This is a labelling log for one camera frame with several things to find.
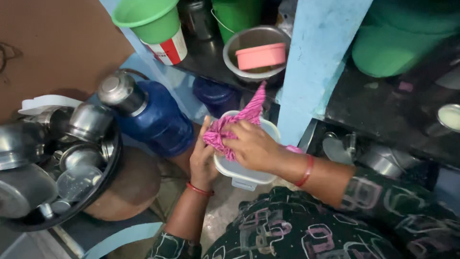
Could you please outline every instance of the bucket handle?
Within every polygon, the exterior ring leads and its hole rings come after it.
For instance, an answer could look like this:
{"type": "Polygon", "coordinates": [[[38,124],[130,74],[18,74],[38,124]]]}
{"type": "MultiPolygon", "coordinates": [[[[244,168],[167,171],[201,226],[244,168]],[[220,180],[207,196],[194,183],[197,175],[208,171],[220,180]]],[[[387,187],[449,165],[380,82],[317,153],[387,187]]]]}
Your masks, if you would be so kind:
{"type": "Polygon", "coordinates": [[[230,30],[227,26],[225,26],[221,21],[219,21],[219,19],[217,19],[216,15],[214,14],[214,8],[211,9],[211,14],[214,16],[214,18],[216,18],[216,20],[220,23],[220,25],[222,25],[224,28],[229,30],[231,33],[235,33],[234,31],[230,30]]]}

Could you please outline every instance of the blue plastic bottle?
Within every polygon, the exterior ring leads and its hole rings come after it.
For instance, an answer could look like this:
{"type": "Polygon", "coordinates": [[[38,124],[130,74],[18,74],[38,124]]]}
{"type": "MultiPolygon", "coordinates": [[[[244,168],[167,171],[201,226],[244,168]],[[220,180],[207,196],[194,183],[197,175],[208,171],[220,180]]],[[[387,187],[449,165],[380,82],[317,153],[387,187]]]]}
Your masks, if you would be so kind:
{"type": "Polygon", "coordinates": [[[98,98],[116,112],[121,131],[162,157],[174,157],[193,143],[193,126],[162,84],[140,81],[126,73],[108,77],[98,98]]]}

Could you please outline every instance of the white plastic container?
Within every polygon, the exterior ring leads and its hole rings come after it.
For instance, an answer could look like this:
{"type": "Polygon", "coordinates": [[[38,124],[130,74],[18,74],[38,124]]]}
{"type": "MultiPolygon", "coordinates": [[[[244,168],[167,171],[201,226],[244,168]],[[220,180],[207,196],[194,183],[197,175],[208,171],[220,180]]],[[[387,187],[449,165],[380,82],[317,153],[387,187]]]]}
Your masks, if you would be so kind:
{"type": "MultiPolygon", "coordinates": [[[[222,117],[230,115],[235,116],[239,111],[228,111],[222,115],[222,117]]],[[[281,141],[281,136],[278,128],[268,120],[260,118],[260,126],[265,132],[267,132],[277,143],[281,141]]],[[[276,179],[276,176],[245,169],[238,162],[230,162],[224,156],[214,155],[214,163],[216,168],[223,175],[231,177],[231,185],[254,191],[258,184],[269,184],[276,179]]]]}

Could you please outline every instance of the person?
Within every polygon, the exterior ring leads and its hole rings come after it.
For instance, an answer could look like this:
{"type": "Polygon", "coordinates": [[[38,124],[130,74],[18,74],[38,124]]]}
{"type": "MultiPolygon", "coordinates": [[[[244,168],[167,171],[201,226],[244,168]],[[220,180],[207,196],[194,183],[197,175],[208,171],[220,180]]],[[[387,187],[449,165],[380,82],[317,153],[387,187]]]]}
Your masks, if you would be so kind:
{"type": "MultiPolygon", "coordinates": [[[[202,136],[190,158],[191,180],[147,258],[200,258],[206,206],[218,176],[202,136]]],[[[224,139],[244,167],[299,183],[274,187],[239,205],[203,259],[460,258],[460,223],[426,189],[307,154],[287,151],[247,121],[226,125],[224,139]]]]}

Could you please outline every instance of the bangle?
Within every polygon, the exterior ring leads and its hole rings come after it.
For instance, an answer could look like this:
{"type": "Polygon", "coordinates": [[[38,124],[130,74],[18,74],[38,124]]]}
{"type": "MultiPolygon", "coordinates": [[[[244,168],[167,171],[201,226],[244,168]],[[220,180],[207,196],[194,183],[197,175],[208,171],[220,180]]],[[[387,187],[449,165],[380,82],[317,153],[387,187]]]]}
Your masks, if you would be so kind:
{"type": "Polygon", "coordinates": [[[297,187],[301,187],[302,185],[304,185],[304,183],[310,177],[311,169],[313,168],[313,161],[314,160],[313,160],[313,156],[310,155],[310,154],[307,154],[307,159],[308,159],[308,167],[307,167],[307,170],[305,170],[304,177],[302,177],[302,179],[300,179],[296,183],[294,183],[295,186],[297,186],[297,187]]]}
{"type": "Polygon", "coordinates": [[[198,192],[199,194],[202,194],[204,196],[208,196],[208,197],[211,197],[211,196],[214,196],[215,192],[214,191],[210,191],[210,192],[206,192],[206,191],[203,191],[201,189],[198,189],[197,187],[193,186],[190,182],[187,183],[187,187],[198,192]]]}

